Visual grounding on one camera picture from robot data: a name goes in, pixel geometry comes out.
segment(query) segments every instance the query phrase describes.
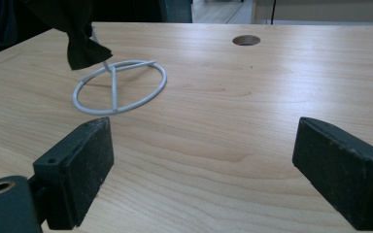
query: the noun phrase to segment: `white wire loop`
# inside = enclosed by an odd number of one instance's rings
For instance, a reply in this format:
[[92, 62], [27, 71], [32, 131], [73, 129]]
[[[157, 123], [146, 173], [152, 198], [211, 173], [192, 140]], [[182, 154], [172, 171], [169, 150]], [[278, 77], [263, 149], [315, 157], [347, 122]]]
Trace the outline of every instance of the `white wire loop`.
[[[149, 94], [145, 98], [134, 102], [132, 104], [128, 104], [122, 107], [118, 106], [118, 85], [117, 85], [117, 72], [119, 71], [125, 71], [125, 70], [130, 70], [130, 69], [135, 69], [143, 66], [150, 66], [155, 69], [157, 69], [161, 75], [162, 75], [162, 80], [160, 85], [156, 90], [153, 91], [153, 93]], [[112, 75], [112, 108], [111, 109], [106, 109], [106, 110], [101, 110], [101, 109], [89, 109], [87, 107], [84, 107], [80, 101], [78, 100], [78, 95], [81, 91], [81, 89], [84, 87], [84, 85], [90, 81], [91, 79], [97, 77], [100, 74], [103, 74], [105, 72], [110, 72]], [[114, 63], [112, 65], [104, 64], [104, 67], [96, 70], [92, 74], [89, 74], [87, 76], [84, 76], [80, 79], [80, 82], [78, 83], [77, 87], [75, 88], [75, 91], [72, 95], [72, 100], [74, 102], [75, 107], [80, 110], [83, 113], [90, 114], [90, 115], [113, 115], [113, 114], [118, 114], [118, 113], [123, 113], [135, 108], [140, 107], [141, 105], [144, 105], [148, 101], [154, 99], [154, 97], [159, 94], [159, 92], [165, 87], [166, 85], [166, 72], [165, 70], [157, 64], [155, 61], [146, 61], [146, 60], [127, 60], [127, 61], [122, 61], [118, 63]]]

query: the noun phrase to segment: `wooden table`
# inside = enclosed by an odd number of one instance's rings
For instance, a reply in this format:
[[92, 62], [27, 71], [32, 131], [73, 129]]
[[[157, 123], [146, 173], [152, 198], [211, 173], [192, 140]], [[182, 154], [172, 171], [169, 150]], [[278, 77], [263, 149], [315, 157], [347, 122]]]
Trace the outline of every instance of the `wooden table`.
[[[373, 145], [373, 26], [95, 26], [109, 62], [154, 59], [168, 84], [111, 116], [116, 164], [74, 232], [355, 232], [291, 157], [300, 117]], [[231, 42], [246, 34], [260, 44]], [[66, 47], [52, 30], [0, 52], [0, 178], [31, 177], [33, 161], [97, 118], [71, 95], [98, 67], [71, 71]], [[122, 73], [121, 103], [159, 79], [151, 68]], [[90, 82], [82, 102], [110, 106], [109, 85]]]

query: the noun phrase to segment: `wall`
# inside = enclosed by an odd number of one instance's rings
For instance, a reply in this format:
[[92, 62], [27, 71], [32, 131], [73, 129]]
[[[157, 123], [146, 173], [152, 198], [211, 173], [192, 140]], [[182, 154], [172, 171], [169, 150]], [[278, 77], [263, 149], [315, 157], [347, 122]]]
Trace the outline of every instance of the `wall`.
[[[269, 22], [274, 0], [255, 2], [253, 22]], [[373, 22], [373, 0], [277, 0], [275, 20]]]

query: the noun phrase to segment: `screw hole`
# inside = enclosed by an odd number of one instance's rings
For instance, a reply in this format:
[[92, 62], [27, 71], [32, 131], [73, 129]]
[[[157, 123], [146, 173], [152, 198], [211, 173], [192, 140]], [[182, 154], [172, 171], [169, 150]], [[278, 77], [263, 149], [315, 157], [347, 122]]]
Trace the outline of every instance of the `screw hole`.
[[48, 159], [47, 162], [48, 162], [49, 164], [53, 164], [53, 163], [56, 162], [56, 159], [54, 159], [54, 158], [50, 158], [50, 159]]
[[1, 182], [0, 183], [0, 194], [8, 191], [13, 186], [15, 186], [15, 182], [9, 181], [9, 182]]

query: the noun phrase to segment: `floor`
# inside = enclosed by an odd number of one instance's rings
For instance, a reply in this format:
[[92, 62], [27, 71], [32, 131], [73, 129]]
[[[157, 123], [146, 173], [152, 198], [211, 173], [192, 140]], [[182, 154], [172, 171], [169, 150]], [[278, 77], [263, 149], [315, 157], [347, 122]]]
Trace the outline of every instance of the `floor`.
[[250, 24], [253, 0], [193, 0], [194, 23]]

